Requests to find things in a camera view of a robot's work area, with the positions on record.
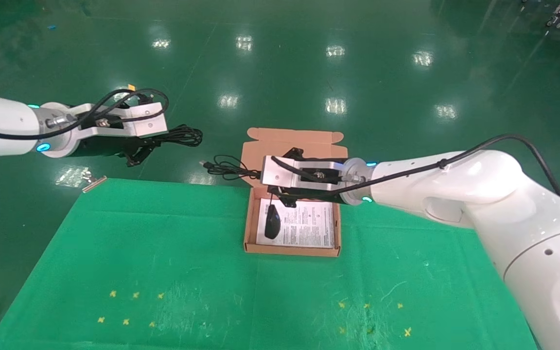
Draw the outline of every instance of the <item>instruction manual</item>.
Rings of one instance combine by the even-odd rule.
[[[280,215],[280,233],[265,237],[269,201],[261,200],[256,244],[334,248],[333,207],[328,202],[297,201],[297,208],[286,208],[278,199],[271,201]]]

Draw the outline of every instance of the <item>green mat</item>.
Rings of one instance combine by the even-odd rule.
[[[339,258],[249,255],[248,194],[109,179],[81,195],[0,349],[535,349],[473,232],[364,203],[342,208]]]

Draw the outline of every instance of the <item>computer mouse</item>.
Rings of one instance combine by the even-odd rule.
[[[275,239],[280,233],[280,215],[274,204],[267,208],[267,219],[265,219],[265,237]]]

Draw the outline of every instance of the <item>open cardboard box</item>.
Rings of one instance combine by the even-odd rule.
[[[285,155],[291,148],[304,149],[305,158],[347,158],[347,148],[334,143],[343,139],[342,133],[331,131],[306,131],[289,129],[250,128],[247,135],[256,141],[243,144],[242,162],[249,169],[263,169],[263,157]],[[334,223],[334,248],[304,248],[256,244],[258,214],[262,199],[269,200],[267,186],[258,179],[243,177],[252,186],[247,202],[247,219],[243,247],[248,253],[310,255],[313,257],[338,257],[340,254],[340,204],[332,205]]]

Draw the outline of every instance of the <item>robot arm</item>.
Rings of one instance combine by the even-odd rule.
[[[113,91],[99,103],[67,106],[48,102],[31,108],[0,98],[0,156],[22,155],[36,150],[51,158],[120,155],[128,166],[140,164],[162,142],[198,146],[202,132],[185,125],[168,130],[160,102],[153,102],[154,89]],[[104,106],[118,93],[126,96]],[[137,106],[125,101],[138,96]]]
[[[527,177],[513,157],[500,151],[480,150],[442,169],[411,171],[460,154],[375,166],[358,158],[341,164],[267,156],[261,179],[289,205],[299,193],[353,205],[372,198],[425,219],[473,228],[542,348],[560,350],[560,197]],[[296,169],[320,181],[298,175]],[[411,174],[356,188],[404,172]],[[356,189],[342,192],[348,188]]]

